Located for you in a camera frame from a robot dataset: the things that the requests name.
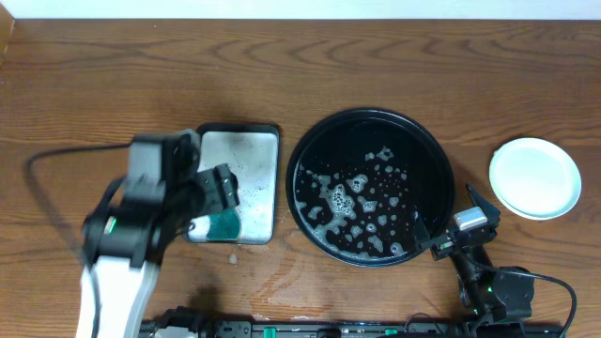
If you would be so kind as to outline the light blue plate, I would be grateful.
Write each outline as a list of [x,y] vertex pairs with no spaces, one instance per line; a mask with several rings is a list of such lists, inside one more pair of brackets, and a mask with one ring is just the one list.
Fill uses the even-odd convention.
[[488,178],[507,209],[536,221],[568,213],[578,203],[582,189],[574,160],[541,138],[517,138],[500,146],[490,160]]

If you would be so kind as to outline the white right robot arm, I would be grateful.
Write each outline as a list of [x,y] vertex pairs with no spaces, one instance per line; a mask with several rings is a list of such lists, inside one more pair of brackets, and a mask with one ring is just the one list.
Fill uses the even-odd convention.
[[456,213],[437,237],[429,237],[419,212],[412,212],[416,248],[429,250],[436,260],[452,260],[461,301],[474,312],[461,324],[463,337],[525,337],[534,280],[524,268],[493,266],[484,245],[497,236],[501,213],[470,184],[466,189],[472,207]]

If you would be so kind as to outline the green yellow sponge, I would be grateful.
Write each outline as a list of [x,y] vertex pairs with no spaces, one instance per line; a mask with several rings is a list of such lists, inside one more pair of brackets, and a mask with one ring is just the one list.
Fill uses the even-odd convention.
[[239,214],[232,208],[193,219],[186,237],[187,240],[198,243],[229,242],[238,241],[240,231]]

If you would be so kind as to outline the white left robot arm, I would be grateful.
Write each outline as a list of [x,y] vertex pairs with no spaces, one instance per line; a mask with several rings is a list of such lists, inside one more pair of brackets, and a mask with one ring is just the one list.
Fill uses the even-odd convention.
[[239,204],[225,164],[154,175],[130,170],[113,181],[84,223],[79,337],[135,337],[167,246],[193,219]]

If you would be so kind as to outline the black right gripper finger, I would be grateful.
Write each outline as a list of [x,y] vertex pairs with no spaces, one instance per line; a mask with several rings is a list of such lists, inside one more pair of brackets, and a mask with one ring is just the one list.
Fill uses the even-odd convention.
[[420,212],[415,209],[412,213],[414,221],[413,234],[415,237],[415,247],[417,249],[428,249],[430,243],[430,235],[427,228],[424,225],[423,218]]
[[498,223],[501,220],[501,212],[486,199],[484,199],[484,197],[478,193],[471,184],[467,183],[466,189],[472,204],[475,207],[479,207],[483,211],[490,223]]

